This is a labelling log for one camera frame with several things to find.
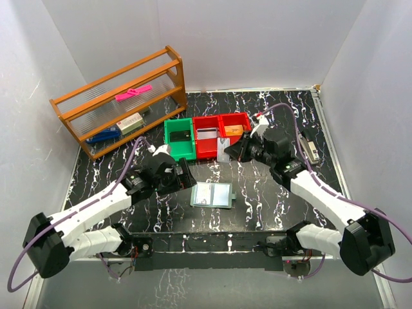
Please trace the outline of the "silver credit card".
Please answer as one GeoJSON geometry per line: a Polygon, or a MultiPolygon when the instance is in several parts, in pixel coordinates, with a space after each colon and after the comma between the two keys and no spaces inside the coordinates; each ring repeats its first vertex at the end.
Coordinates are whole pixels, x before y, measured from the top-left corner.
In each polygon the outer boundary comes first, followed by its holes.
{"type": "Polygon", "coordinates": [[[229,163],[230,156],[225,152],[225,149],[230,146],[230,139],[219,137],[217,138],[217,161],[221,163],[229,163]]]}

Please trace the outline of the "green card holder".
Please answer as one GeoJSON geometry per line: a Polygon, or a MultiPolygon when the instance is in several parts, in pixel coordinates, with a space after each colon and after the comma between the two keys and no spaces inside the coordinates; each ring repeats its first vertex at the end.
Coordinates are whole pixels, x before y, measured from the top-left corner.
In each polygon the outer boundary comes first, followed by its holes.
{"type": "Polygon", "coordinates": [[[191,207],[231,209],[236,193],[231,183],[198,182],[191,190],[191,207]]]}

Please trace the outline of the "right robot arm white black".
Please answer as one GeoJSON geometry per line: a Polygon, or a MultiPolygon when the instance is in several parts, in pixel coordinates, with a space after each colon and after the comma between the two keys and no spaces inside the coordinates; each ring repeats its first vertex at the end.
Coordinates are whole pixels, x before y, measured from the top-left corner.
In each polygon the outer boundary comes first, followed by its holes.
{"type": "Polygon", "coordinates": [[[334,225],[318,227],[302,221],[286,232],[282,240],[292,254],[300,256],[308,249],[339,258],[354,274],[363,276],[395,253],[389,223],[378,209],[365,211],[344,200],[296,158],[288,139],[268,140],[245,132],[224,152],[239,162],[255,160],[268,166],[279,185],[304,199],[334,225]]]}

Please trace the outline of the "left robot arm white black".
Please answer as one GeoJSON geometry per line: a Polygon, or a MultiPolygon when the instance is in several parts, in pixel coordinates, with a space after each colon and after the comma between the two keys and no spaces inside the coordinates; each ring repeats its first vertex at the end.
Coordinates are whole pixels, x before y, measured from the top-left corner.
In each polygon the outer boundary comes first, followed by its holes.
{"type": "Polygon", "coordinates": [[[112,214],[130,208],[153,194],[167,195],[196,185],[186,159],[166,153],[152,156],[146,165],[132,167],[120,181],[65,211],[31,218],[23,247],[38,274],[50,278],[71,261],[100,253],[129,255],[133,241],[119,225],[90,231],[112,214]]]}

